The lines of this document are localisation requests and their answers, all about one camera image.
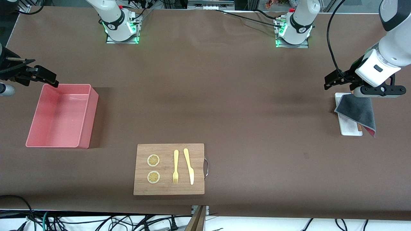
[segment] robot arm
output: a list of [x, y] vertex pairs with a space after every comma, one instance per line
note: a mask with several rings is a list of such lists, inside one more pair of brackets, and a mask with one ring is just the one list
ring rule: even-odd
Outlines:
[[357, 97], [398, 97], [404, 86], [395, 85], [395, 73], [411, 64], [411, 1], [383, 0], [379, 15], [387, 34], [340, 76], [325, 77], [324, 89], [351, 83]]
[[384, 0], [380, 18], [387, 35], [365, 54], [356, 74], [373, 87], [411, 64], [411, 1]]
[[286, 27], [279, 36], [290, 44], [301, 44], [309, 37], [312, 23], [320, 12], [318, 0], [301, 0], [295, 12], [289, 12], [285, 16]]
[[[29, 86], [30, 82], [34, 81], [58, 87], [59, 82], [56, 80], [55, 73], [40, 65], [28, 66], [34, 61], [34, 59], [21, 58], [0, 44], [0, 80], [10, 80], [24, 86]], [[15, 91], [13, 86], [0, 83], [0, 96], [11, 96]]]
[[115, 41], [125, 41], [137, 32], [136, 13], [120, 9], [115, 0], [86, 0], [96, 9], [106, 33]]

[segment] lemon slice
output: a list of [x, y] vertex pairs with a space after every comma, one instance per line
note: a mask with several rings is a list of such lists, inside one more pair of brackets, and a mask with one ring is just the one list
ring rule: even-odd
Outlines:
[[158, 163], [160, 163], [160, 157], [158, 157], [156, 154], [150, 155], [147, 158], [147, 164], [151, 167], [157, 166]]
[[147, 180], [152, 183], [155, 184], [160, 180], [160, 173], [157, 171], [151, 171], [148, 175], [147, 175]]

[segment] yellow plastic fork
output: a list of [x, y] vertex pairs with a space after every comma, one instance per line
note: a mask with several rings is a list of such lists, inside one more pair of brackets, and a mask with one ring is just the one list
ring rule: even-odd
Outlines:
[[178, 184], [178, 150], [174, 150], [174, 173], [173, 173], [173, 184]]

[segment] pink plastic bin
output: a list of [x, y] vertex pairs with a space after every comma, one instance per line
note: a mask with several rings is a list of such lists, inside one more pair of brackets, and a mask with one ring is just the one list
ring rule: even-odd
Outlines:
[[99, 95], [90, 84], [44, 84], [28, 148], [88, 148]]

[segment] wooden cutting board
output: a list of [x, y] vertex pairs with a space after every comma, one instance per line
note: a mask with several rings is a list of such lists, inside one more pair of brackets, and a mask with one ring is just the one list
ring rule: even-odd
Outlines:
[[[184, 148], [190, 154], [190, 164], [194, 169], [194, 184], [190, 184]], [[173, 184], [174, 150], [178, 156], [178, 184]], [[160, 158], [158, 165], [148, 165], [147, 159], [156, 154]], [[203, 143], [170, 143], [139, 144], [137, 146], [136, 172], [134, 177], [134, 195], [188, 195], [204, 194], [204, 144]], [[157, 171], [160, 179], [150, 183], [147, 179], [151, 171]]]

